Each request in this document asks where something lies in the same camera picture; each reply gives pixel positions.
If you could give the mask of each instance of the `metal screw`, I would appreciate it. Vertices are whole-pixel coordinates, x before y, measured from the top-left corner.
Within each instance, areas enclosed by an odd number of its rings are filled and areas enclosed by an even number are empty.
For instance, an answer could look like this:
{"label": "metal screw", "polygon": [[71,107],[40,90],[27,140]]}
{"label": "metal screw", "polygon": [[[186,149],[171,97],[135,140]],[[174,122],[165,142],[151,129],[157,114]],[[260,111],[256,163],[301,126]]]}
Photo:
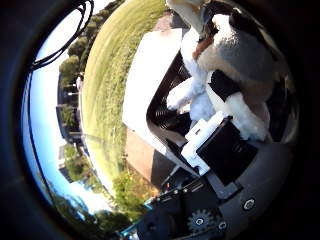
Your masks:
{"label": "metal screw", "polygon": [[226,223],[225,221],[219,223],[218,228],[219,228],[220,230],[226,229],[226,228],[227,228],[227,223]]}
{"label": "metal screw", "polygon": [[251,198],[244,203],[243,209],[246,211],[249,211],[254,207],[254,205],[255,205],[255,200]]}
{"label": "metal screw", "polygon": [[196,220],[196,224],[197,224],[198,226],[202,225],[203,223],[204,223],[204,220],[203,220],[202,218],[198,218],[198,219]]}

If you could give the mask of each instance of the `black cable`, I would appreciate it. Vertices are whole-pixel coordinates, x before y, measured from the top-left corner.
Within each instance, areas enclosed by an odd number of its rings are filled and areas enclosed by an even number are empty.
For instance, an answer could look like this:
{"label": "black cable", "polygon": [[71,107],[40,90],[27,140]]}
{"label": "black cable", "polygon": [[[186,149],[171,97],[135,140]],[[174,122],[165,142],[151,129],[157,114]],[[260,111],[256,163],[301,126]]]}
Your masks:
{"label": "black cable", "polygon": [[[85,17],[85,13],[87,10],[86,7],[86,2],[89,2],[90,4],[90,13],[88,16],[87,21],[85,22],[84,26],[81,28],[81,25],[84,21],[84,17]],[[36,69],[42,68],[44,66],[47,66],[48,64],[54,62],[57,58],[59,58],[62,53],[70,46],[70,44],[80,36],[80,34],[84,31],[84,29],[87,27],[87,25],[89,24],[89,21],[92,17],[93,14],[93,8],[94,8],[94,1],[93,0],[83,0],[83,3],[81,3],[76,10],[78,10],[81,14],[81,19],[80,22],[77,26],[77,29],[75,31],[75,33],[71,36],[71,38],[57,51],[55,51],[54,53],[48,55],[47,57],[44,57],[40,60],[35,60],[32,65],[31,65],[31,71],[34,71]]]}

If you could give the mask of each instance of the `blue sky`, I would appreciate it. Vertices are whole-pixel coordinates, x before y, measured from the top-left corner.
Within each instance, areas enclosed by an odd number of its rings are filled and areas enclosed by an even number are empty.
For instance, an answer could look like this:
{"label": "blue sky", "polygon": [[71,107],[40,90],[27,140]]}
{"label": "blue sky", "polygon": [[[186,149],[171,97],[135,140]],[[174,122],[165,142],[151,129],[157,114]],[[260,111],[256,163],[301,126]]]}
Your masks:
{"label": "blue sky", "polygon": [[[95,0],[94,13],[104,8],[112,0]],[[41,47],[37,59],[41,59],[59,49],[74,33],[80,13],[69,14],[50,34]],[[65,144],[61,138],[56,116],[57,84],[60,64],[68,58],[67,51],[55,62],[33,73],[31,87],[31,124],[37,154],[46,178],[53,183],[61,194],[80,196],[93,212],[108,205],[100,195],[85,191],[79,184],[69,184],[56,168],[59,147]],[[29,159],[33,158],[30,149],[26,151]],[[38,172],[34,161],[29,162],[33,174]]]}

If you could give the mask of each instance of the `green lawn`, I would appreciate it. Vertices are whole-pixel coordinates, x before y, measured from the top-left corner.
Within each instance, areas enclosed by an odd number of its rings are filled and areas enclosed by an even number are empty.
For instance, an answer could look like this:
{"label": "green lawn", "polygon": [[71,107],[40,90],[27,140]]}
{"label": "green lawn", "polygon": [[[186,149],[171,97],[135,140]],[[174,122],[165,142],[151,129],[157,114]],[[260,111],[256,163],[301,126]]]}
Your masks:
{"label": "green lawn", "polygon": [[127,0],[106,21],[91,49],[82,90],[83,132],[108,180],[123,167],[125,83],[139,42],[165,9],[164,0]]}

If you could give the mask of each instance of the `black gear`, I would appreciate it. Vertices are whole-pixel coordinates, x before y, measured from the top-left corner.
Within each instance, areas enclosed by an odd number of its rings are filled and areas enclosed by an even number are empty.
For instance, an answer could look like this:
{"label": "black gear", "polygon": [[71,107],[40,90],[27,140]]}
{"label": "black gear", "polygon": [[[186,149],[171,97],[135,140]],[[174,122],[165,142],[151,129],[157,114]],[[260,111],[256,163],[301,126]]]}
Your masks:
{"label": "black gear", "polygon": [[188,218],[188,227],[192,233],[206,231],[209,227],[213,227],[217,222],[210,211],[198,209]]}

